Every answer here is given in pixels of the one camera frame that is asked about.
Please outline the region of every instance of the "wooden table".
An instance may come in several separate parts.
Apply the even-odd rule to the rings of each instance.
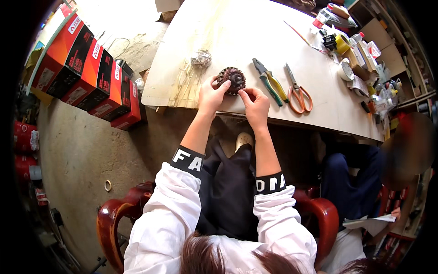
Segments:
[[[270,118],[383,141],[381,125],[376,126],[360,106],[363,99],[337,75],[338,64],[309,47],[283,20],[310,43],[321,39],[310,33],[311,16],[268,0],[184,1],[158,48],[141,102],[146,106],[196,108],[200,84],[208,76],[234,66],[245,74],[248,87],[257,87],[270,98]],[[206,69],[191,71],[191,82],[182,85],[184,63],[199,37],[194,35],[195,29],[204,33],[212,63]],[[313,110],[298,115],[288,104],[279,107],[259,79],[254,57],[272,71],[286,92],[291,86],[287,62],[298,85],[312,96]],[[226,96],[220,111],[244,114],[245,107],[239,96]]]

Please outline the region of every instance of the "black sleeve cuff with white letters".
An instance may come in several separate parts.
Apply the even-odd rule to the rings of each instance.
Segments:
[[[180,145],[175,152],[170,165],[199,178],[199,173],[204,164],[204,157],[205,155]]]
[[[271,194],[286,189],[284,175],[280,171],[273,175],[256,177],[257,194]]]

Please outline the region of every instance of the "yellow green handle pliers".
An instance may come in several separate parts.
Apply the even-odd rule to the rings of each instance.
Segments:
[[[254,63],[254,66],[257,69],[257,71],[260,73],[260,79],[262,80],[263,84],[265,85],[266,89],[269,91],[271,96],[274,97],[274,99],[277,102],[278,106],[281,107],[283,105],[281,99],[285,103],[288,103],[289,99],[287,98],[286,93],[283,90],[283,87],[281,87],[281,85],[278,82],[278,80],[275,79],[275,77],[272,75],[272,72],[268,71],[265,68],[265,66],[262,63],[260,63],[260,61],[257,60],[256,58],[253,58],[252,62]],[[278,91],[280,96],[274,90],[273,86],[271,85],[271,82],[274,84],[274,86],[277,89],[277,91]]]

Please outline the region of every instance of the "hand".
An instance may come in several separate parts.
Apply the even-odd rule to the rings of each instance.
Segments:
[[[400,208],[397,207],[396,209],[394,209],[391,212],[391,216],[396,218],[396,220],[393,223],[388,224],[389,228],[392,230],[397,225],[397,221],[400,219]]]
[[[239,90],[239,95],[245,104],[245,113],[254,133],[268,129],[268,97],[257,88]]]
[[[216,78],[217,76],[208,77],[199,91],[198,113],[211,115],[212,118],[216,116],[216,111],[222,104],[223,96],[231,86],[231,81],[228,80],[218,88],[216,85],[213,85]]]

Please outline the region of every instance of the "scissors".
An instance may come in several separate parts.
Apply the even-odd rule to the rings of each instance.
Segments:
[[[272,75],[271,71],[268,71],[265,66],[260,63],[259,60],[253,58],[252,62],[254,63],[255,68],[257,69],[257,71],[260,73],[260,79],[262,80],[263,84],[265,85],[266,89],[269,91],[269,93],[272,95],[272,97],[274,97],[275,101],[277,102],[278,106],[281,107],[283,105],[281,99],[283,99],[283,101],[285,103],[289,103],[289,99],[286,96],[286,93],[284,92],[283,88],[281,87],[280,83],[278,82],[277,79],[275,79],[275,77]],[[278,94],[275,92],[274,88],[272,87],[270,81],[272,81],[274,83],[274,86],[277,88],[280,97],[278,96]]]
[[[309,95],[309,93],[302,86],[298,87],[298,84],[295,81],[295,78],[292,74],[292,71],[290,70],[290,67],[287,63],[286,63],[286,68],[287,68],[287,71],[289,72],[289,76],[290,76],[290,79],[292,80],[292,85],[293,85],[293,86],[289,87],[289,93],[288,93],[290,108],[292,108],[292,110],[298,114],[301,114],[304,111],[310,112],[313,108],[312,97]],[[307,98],[310,101],[309,108],[306,107],[306,103],[304,102],[303,92],[306,94]],[[292,104],[292,93],[295,96],[295,98],[298,100],[298,103],[300,105],[299,110],[297,110]]]

